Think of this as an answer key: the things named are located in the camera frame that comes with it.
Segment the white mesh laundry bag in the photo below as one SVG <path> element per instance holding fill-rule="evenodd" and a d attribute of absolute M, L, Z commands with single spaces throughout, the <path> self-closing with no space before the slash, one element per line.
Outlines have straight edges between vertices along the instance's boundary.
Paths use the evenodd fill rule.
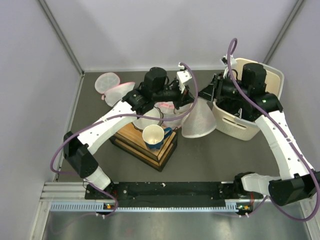
<path fill-rule="evenodd" d="M 181 134 L 184 138 L 195 139 L 212 133 L 217 123 L 207 101 L 198 98 L 192 111 L 182 119 L 181 126 Z"/>

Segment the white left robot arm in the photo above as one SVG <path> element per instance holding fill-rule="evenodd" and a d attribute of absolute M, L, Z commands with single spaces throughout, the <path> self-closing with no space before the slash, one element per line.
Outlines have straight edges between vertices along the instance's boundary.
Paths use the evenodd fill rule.
<path fill-rule="evenodd" d="M 92 125 L 64 135 L 63 156 L 80 178 L 96 188 L 102 198 L 109 198 L 114 191 L 112 180 L 99 167 L 94 154 L 100 146 L 129 123 L 146 118 L 155 103 L 173 102 L 174 107 L 191 104 L 195 107 L 197 96 L 189 92 L 189 80 L 195 80 L 192 70 L 179 63 L 179 71 L 170 82 L 166 70 L 152 67 L 139 86 L 129 91 L 114 107 Z"/>

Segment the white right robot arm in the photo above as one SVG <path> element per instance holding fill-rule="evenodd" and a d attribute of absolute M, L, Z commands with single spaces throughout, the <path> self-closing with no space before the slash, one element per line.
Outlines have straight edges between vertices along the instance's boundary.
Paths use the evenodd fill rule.
<path fill-rule="evenodd" d="M 239 198 L 256 192 L 285 206 L 318 193 L 320 174 L 304 158 L 286 122 L 280 103 L 283 85 L 281 71 L 240 59 L 231 72 L 214 74 L 199 92 L 213 103 L 217 130 L 242 141 L 263 133 L 277 162 L 277 177 L 254 172 L 236 175 L 233 192 Z"/>

